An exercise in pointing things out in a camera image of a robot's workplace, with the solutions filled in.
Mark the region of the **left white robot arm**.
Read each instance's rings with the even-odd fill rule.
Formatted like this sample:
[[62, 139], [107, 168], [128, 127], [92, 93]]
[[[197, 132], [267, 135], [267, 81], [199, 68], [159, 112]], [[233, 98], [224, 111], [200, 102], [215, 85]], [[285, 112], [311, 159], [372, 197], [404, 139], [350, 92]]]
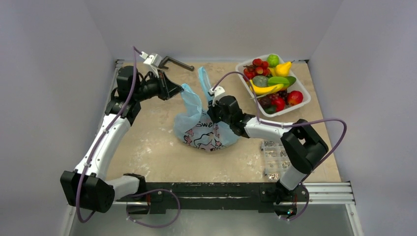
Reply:
[[168, 100], [183, 91], [164, 71], [158, 69], [142, 75], [134, 66], [118, 69], [116, 84], [92, 145], [74, 170], [64, 171], [60, 177], [68, 204], [77, 209], [106, 213], [116, 200], [131, 197], [141, 201], [145, 198], [144, 176], [124, 174], [106, 180], [110, 162], [139, 114], [142, 101], [153, 97]]

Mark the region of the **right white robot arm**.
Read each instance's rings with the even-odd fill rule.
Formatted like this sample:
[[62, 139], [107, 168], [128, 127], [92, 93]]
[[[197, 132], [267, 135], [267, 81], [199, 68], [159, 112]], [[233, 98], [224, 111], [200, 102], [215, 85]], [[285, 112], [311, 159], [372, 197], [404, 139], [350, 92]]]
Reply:
[[291, 164], [276, 184], [277, 196], [282, 200], [295, 194], [295, 188], [329, 151], [327, 144], [306, 120], [284, 124], [260, 119], [244, 113], [231, 95], [210, 101], [208, 114], [213, 122], [227, 124], [237, 136], [263, 139], [283, 146]]

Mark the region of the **small red fake fruit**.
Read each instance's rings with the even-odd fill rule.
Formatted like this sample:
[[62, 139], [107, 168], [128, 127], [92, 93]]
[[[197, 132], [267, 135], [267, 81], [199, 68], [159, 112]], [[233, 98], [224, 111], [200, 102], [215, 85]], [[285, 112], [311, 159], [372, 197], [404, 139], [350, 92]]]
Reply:
[[277, 99], [273, 99], [271, 101], [271, 104], [273, 106], [275, 106], [275, 111], [276, 112], [280, 112], [280, 111], [284, 110], [285, 106], [286, 106], [285, 100], [281, 97], [278, 97]]

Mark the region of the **green fake lime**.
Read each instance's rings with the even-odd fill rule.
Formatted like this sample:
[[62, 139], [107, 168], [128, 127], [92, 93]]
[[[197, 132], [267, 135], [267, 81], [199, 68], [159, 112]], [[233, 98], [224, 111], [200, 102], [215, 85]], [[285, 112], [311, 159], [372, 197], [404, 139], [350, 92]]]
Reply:
[[275, 68], [277, 65], [280, 64], [280, 58], [276, 54], [270, 54], [267, 58], [267, 62], [270, 68]]

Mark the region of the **aluminium frame rail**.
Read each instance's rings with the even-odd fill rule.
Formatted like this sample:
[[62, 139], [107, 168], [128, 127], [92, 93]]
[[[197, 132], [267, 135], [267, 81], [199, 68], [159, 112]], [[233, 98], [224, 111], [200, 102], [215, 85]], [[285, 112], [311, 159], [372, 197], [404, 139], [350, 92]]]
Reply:
[[361, 236], [351, 185], [149, 182], [148, 198], [124, 198], [65, 236]]

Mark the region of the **light blue plastic bag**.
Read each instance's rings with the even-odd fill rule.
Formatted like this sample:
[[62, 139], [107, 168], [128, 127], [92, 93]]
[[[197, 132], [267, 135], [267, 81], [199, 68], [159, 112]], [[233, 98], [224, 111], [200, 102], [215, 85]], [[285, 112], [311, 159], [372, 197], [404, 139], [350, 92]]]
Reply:
[[182, 84], [180, 93], [185, 112], [174, 118], [173, 131], [184, 144], [204, 151], [215, 151], [235, 144], [237, 136], [224, 122], [215, 123], [208, 115], [211, 83], [204, 67], [198, 69], [199, 82], [205, 94], [206, 102], [192, 90], [188, 84]]

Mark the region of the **red fake grape bunch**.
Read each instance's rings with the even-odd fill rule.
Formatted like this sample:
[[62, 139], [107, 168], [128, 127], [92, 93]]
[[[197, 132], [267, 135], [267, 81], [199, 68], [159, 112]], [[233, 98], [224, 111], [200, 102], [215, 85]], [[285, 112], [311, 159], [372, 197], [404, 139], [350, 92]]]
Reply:
[[262, 75], [266, 77], [271, 76], [269, 63], [266, 60], [256, 58], [252, 60], [252, 63], [244, 66], [243, 74], [248, 79], [253, 79], [255, 76]]

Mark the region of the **dark purple grape bunch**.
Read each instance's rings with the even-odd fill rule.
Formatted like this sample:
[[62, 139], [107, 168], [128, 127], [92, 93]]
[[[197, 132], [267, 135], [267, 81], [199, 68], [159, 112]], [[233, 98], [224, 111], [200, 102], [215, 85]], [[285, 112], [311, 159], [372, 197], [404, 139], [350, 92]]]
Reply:
[[268, 95], [268, 97], [271, 100], [277, 100], [278, 98], [282, 98], [285, 102], [287, 102], [287, 96], [288, 96], [288, 91], [287, 90], [281, 90], [281, 91], [278, 91], [276, 93], [272, 93], [272, 94]]

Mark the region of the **grey-green fake fruit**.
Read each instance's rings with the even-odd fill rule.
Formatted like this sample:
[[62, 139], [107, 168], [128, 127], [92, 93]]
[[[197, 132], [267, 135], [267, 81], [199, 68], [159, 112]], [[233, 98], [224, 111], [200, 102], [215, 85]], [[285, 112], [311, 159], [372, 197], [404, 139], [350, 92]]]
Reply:
[[258, 75], [252, 78], [252, 82], [255, 86], [260, 88], [268, 87], [268, 77], [263, 75]]

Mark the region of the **yellow fake banana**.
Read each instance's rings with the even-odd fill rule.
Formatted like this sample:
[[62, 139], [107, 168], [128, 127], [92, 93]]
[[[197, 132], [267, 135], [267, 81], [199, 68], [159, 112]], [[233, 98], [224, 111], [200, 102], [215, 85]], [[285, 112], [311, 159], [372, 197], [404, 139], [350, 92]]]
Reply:
[[270, 86], [270, 87], [259, 87], [253, 83], [253, 80], [250, 80], [250, 89], [256, 95], [265, 95], [265, 94], [275, 93], [275, 92], [280, 91], [283, 87], [284, 87], [284, 84], [277, 84], [277, 85]]

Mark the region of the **green fake mango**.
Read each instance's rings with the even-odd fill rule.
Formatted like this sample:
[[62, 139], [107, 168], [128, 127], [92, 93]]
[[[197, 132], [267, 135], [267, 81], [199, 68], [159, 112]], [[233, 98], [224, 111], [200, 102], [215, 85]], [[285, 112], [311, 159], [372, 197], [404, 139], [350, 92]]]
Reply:
[[296, 77], [294, 76], [273, 76], [268, 79], [268, 86], [274, 86], [277, 84], [284, 84], [283, 90], [286, 90], [290, 86], [292, 86], [297, 81]]

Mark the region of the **yellow fake pear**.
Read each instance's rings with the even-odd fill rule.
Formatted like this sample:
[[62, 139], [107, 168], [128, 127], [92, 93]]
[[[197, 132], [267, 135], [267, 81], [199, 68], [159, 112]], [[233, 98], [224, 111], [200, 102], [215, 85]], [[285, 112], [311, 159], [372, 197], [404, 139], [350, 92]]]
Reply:
[[292, 67], [292, 62], [288, 61], [282, 64], [278, 64], [275, 67], [275, 73], [277, 76], [281, 76], [281, 77], [286, 77], [290, 74], [291, 71], [291, 67]]

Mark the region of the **clear screw organizer box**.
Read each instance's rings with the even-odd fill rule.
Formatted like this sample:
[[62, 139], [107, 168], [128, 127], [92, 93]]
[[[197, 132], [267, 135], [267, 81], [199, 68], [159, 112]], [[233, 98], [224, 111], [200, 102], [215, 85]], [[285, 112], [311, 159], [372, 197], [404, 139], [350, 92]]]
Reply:
[[264, 154], [264, 176], [270, 182], [278, 181], [290, 166], [290, 160], [281, 143], [263, 141], [261, 151]]

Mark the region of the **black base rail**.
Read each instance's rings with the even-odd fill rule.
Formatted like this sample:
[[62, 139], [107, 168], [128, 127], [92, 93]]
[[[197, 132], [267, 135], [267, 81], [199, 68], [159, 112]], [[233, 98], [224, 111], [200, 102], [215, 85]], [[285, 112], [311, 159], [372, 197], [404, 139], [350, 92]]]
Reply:
[[126, 196], [121, 202], [144, 203], [151, 214], [168, 209], [182, 210], [254, 210], [293, 216], [299, 205], [309, 202], [305, 186], [280, 189], [273, 182], [148, 182], [140, 189], [143, 196]]

